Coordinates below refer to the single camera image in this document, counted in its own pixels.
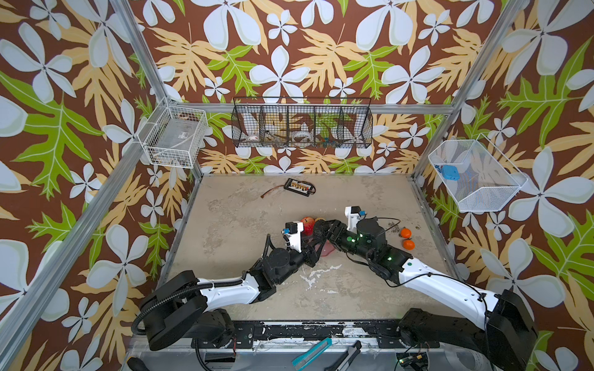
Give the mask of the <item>red apple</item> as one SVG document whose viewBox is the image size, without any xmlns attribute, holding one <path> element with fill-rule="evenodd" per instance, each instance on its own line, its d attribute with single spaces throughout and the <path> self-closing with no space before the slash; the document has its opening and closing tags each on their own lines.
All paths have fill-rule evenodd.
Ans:
<svg viewBox="0 0 594 371">
<path fill-rule="evenodd" d="M 311 236 L 313 234 L 316 221 L 312 217 L 307 216 L 301 219 L 300 222 L 303 224 L 303 233 L 306 236 Z"/>
</svg>

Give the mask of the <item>pink polka dot plate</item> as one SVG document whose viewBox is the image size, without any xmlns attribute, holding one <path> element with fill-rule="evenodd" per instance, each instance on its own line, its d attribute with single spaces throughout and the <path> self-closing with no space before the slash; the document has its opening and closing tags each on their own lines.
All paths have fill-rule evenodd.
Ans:
<svg viewBox="0 0 594 371">
<path fill-rule="evenodd" d="M 323 248 L 322 248 L 322 251 L 321 251 L 320 256 L 321 257 L 327 257 L 332 252 L 334 252 L 334 250 L 336 250 L 336 248 L 334 247 L 334 245 L 331 244 L 331 242 L 326 241 L 325 244 L 323 245 Z"/>
</svg>

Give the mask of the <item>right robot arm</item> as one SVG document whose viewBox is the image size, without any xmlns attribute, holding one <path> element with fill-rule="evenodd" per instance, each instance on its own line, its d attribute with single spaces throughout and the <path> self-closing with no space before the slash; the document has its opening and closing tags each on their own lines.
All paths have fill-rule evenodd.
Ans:
<svg viewBox="0 0 594 371">
<path fill-rule="evenodd" d="M 398 324 L 406 346 L 445 343 L 479 352 L 502 370 L 527 368 L 538 331 L 526 305 L 512 290 L 498 294 L 479 289 L 431 268 L 391 246 L 374 218 L 361 220 L 355 230 L 338 220 L 317 221 L 313 236 L 358 256 L 390 287 L 415 290 L 456 312 L 450 317 L 409 309 Z"/>
</svg>

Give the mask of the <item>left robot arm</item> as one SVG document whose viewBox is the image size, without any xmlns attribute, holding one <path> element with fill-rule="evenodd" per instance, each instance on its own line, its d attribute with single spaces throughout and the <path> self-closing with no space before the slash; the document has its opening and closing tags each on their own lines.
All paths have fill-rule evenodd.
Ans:
<svg viewBox="0 0 594 371">
<path fill-rule="evenodd" d="M 204 313 L 267 300 L 304 264 L 314 267 L 324 244 L 312 239 L 298 252 L 275 247 L 267 237 L 261 257 L 238 278 L 206 280 L 183 271 L 144 299 L 131 330 L 144 335 L 151 350 L 165 349 L 184 337 Z"/>
</svg>

